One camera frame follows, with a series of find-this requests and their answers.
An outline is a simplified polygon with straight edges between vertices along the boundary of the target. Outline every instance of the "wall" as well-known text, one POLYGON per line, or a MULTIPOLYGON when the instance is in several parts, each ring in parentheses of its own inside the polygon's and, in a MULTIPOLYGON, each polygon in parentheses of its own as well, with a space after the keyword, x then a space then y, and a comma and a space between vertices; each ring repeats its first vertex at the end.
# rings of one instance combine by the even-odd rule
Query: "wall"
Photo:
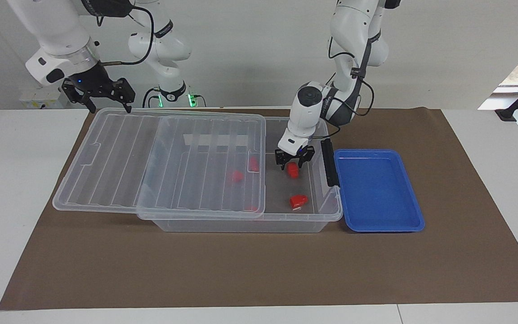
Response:
MULTIPOLYGON (((215 106, 289 105, 302 83, 325 82, 334 71, 326 57, 334 5, 333 0, 166 1, 176 30, 193 46, 192 57, 180 62, 185 79, 215 106)), ((107 18, 98 28, 93 17, 80 20, 101 42, 103 60, 133 59, 127 50, 128 35, 138 30, 133 21, 107 18)), ((367 74, 378 107, 477 109, 518 64, 518 2, 403 1, 387 12, 382 30, 390 58, 367 74)), ((22 61, 37 49, 2 0, 0 33, 22 61)), ((109 72, 128 78, 136 103, 155 82, 144 65, 109 72)), ((7 68, 0 68, 0 82, 7 77, 7 68)), ((9 94, 6 102, 13 98, 9 94)))

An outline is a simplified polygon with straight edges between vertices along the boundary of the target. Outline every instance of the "white table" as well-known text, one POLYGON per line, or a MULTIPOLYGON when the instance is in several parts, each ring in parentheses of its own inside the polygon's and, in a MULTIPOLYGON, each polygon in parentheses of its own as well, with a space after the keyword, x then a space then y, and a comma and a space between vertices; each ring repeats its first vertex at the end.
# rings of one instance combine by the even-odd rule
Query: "white table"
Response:
MULTIPOLYGON (((490 111, 448 110, 444 114, 518 240, 518 126, 499 121, 490 111)), ((0 298, 86 115, 83 109, 0 111, 0 298)), ((496 324, 518 322, 518 303, 0 311, 0 323, 50 320, 496 324)))

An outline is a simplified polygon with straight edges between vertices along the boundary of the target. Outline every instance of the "blue plastic tray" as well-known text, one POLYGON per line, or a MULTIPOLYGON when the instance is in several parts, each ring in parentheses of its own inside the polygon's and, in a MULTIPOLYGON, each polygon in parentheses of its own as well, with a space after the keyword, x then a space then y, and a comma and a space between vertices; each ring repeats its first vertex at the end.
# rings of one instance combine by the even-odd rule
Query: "blue plastic tray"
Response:
POLYGON ((394 150, 335 151, 347 226, 357 232, 417 232, 425 227, 401 156, 394 150))

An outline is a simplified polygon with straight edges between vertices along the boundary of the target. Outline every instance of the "red object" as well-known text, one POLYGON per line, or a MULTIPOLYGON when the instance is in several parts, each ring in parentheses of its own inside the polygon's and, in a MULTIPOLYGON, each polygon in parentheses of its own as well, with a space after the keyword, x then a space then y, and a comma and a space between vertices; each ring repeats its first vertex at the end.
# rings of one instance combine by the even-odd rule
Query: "red object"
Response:
POLYGON ((309 199, 306 195, 294 195, 289 199, 289 203, 291 204, 291 208, 296 211, 301 208, 303 205, 308 203, 309 199))
POLYGON ((245 178, 245 176, 237 170, 233 171, 233 173, 231 174, 231 179, 233 182, 239 182, 239 181, 243 180, 244 178, 245 178))
POLYGON ((259 161, 255 156, 249 158, 249 170, 251 172, 259 172, 259 161))
POLYGON ((286 165, 287 168, 287 174, 289 174, 290 177, 293 179, 297 179, 299 177, 299 167, 295 162, 289 162, 286 165))

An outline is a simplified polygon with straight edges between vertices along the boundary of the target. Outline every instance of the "brown mat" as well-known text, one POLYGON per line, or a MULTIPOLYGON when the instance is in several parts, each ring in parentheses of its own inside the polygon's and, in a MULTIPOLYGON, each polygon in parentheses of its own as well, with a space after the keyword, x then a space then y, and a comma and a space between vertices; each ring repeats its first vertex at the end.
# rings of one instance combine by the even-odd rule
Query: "brown mat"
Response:
POLYGON ((441 111, 377 109, 333 144, 399 152, 425 229, 357 234, 337 222, 319 234, 173 234, 50 201, 0 310, 518 302, 518 243, 441 111))

